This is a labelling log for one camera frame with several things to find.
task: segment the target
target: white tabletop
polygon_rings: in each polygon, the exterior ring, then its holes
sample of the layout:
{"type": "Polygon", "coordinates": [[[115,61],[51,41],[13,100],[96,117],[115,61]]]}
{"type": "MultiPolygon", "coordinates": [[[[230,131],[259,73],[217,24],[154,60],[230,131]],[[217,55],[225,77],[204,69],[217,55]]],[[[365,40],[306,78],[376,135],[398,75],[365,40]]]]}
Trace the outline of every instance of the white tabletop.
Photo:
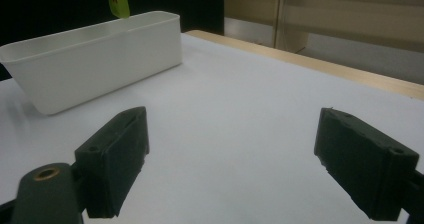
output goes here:
{"type": "Polygon", "coordinates": [[[14,80],[0,82],[0,203],[32,169],[73,163],[78,146],[135,106],[147,108],[151,153],[119,218],[85,223],[371,223],[313,154],[322,107],[424,155],[421,100],[182,41],[182,65],[53,116],[38,113],[14,80]]]}

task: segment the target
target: beige wall panel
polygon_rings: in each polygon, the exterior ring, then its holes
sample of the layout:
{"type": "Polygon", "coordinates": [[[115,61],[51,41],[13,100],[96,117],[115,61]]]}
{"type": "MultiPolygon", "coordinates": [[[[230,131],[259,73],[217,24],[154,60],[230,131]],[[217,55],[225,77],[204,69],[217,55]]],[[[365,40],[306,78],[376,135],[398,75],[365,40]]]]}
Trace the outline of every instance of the beige wall panel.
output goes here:
{"type": "MultiPolygon", "coordinates": [[[[279,30],[285,23],[286,29],[424,52],[424,0],[286,0],[284,8],[283,3],[279,30]]],[[[282,33],[277,32],[280,49],[282,33]]]]}
{"type": "Polygon", "coordinates": [[[225,16],[243,21],[273,25],[276,0],[225,0],[225,16]]]}

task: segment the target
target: screw hole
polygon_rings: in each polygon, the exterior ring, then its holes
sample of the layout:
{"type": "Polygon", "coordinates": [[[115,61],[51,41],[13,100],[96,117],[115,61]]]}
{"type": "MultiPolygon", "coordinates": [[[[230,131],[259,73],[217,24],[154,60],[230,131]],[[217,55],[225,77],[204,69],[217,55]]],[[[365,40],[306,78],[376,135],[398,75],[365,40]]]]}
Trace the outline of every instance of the screw hole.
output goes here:
{"type": "Polygon", "coordinates": [[[49,168],[46,168],[46,169],[38,172],[34,176],[34,180],[36,180],[36,181],[45,181],[45,180],[48,180],[48,179],[56,176],[59,173],[60,173],[59,168],[57,168],[57,167],[49,167],[49,168]]]}

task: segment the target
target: plastic container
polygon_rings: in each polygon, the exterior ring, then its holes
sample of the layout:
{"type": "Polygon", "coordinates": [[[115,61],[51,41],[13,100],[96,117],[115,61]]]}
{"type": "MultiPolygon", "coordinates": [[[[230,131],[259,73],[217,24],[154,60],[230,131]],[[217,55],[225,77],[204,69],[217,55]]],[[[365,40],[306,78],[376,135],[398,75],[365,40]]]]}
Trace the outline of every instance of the plastic container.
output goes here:
{"type": "Polygon", "coordinates": [[[179,16],[150,12],[0,47],[0,62],[54,114],[182,62],[179,16]]]}

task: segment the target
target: yellow-green object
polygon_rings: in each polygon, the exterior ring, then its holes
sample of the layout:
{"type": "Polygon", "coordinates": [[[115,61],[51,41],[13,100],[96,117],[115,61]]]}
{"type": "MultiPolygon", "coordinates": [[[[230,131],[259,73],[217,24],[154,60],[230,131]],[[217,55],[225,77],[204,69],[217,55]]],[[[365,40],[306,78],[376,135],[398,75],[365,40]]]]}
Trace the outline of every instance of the yellow-green object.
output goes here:
{"type": "Polygon", "coordinates": [[[118,18],[128,18],[130,16],[130,8],[128,0],[109,0],[110,11],[118,18]]]}

